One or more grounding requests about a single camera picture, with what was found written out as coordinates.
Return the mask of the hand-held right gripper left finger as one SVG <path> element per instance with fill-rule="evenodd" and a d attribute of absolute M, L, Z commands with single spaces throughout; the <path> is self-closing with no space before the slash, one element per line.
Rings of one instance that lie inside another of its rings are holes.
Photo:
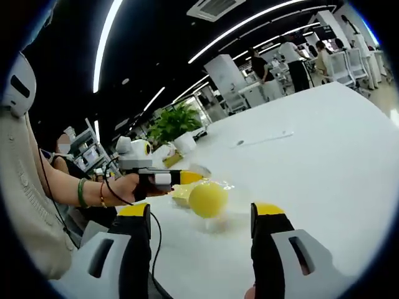
<path fill-rule="evenodd" d="M 51 285 L 62 298 L 148 298 L 150 239 L 150 205 L 125 206 L 111 229 L 81 246 Z"/>

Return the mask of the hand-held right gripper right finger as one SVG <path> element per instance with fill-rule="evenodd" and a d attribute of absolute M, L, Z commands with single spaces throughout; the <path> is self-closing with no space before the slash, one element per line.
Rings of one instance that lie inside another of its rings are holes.
<path fill-rule="evenodd" d="M 251 204 L 251 238 L 255 298 L 339 298 L 353 281 L 333 265 L 327 248 L 295 229 L 275 205 Z"/>

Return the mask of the person's left hand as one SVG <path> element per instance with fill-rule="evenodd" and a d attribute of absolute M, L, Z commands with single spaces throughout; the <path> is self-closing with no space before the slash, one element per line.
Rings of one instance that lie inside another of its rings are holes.
<path fill-rule="evenodd" d="M 157 186 L 153 175 L 131 173 L 109 181 L 102 194 L 106 205 L 119 206 L 142 201 L 147 197 L 164 196 L 172 190 L 172 186 Z"/>

